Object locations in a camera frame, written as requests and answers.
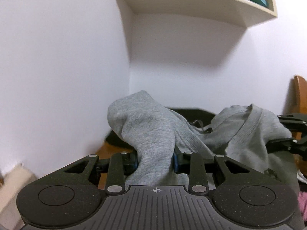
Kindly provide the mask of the grey sweatshirt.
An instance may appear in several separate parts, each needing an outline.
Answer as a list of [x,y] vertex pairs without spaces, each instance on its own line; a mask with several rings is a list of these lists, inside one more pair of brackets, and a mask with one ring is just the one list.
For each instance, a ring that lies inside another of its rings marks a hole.
[[284,151],[269,154],[265,147],[270,140],[290,138],[291,133],[264,108],[233,105],[207,126],[196,128],[140,91],[113,102],[107,119],[117,136],[137,151],[139,165],[126,178],[126,186],[187,185],[187,175],[177,175],[171,167],[178,148],[205,159],[228,156],[299,191],[293,155]]

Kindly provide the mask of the brown wooden chair back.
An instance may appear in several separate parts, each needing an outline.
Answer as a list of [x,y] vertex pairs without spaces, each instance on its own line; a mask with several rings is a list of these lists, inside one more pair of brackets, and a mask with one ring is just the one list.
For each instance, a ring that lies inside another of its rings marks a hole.
[[294,76],[294,88],[295,88],[295,104],[292,109],[294,113],[306,114],[307,110],[307,82],[300,76]]

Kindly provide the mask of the black fabric storage bag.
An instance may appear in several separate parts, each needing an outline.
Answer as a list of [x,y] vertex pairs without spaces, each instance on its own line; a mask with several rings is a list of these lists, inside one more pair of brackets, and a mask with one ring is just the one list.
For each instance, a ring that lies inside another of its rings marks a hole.
[[140,106],[112,104],[107,120],[111,131],[105,141],[117,147],[135,149],[140,156],[165,154],[171,157],[174,147],[209,157],[212,151],[203,143],[205,129],[195,128],[193,122],[202,121],[209,127],[215,114],[193,108],[165,108],[149,103]]

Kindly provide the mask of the pink cloth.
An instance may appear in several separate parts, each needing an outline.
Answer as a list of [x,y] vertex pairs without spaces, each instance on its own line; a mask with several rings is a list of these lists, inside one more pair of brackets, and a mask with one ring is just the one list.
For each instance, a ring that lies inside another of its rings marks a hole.
[[299,192],[298,205],[303,220],[306,222],[307,219],[307,192]]

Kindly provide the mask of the beige box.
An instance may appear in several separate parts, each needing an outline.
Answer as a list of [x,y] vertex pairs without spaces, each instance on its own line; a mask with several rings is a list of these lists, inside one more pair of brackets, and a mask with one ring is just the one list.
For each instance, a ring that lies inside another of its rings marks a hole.
[[4,184],[1,185],[1,229],[20,229],[24,225],[16,199],[21,189],[35,180],[35,174],[22,165],[15,166],[4,176]]

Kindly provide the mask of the cream wall shelf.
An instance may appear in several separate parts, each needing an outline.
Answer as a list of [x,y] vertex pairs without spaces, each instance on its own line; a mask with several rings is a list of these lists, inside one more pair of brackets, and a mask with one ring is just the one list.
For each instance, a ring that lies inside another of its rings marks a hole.
[[246,31],[277,18],[250,0],[119,0],[133,12],[131,66],[220,69]]

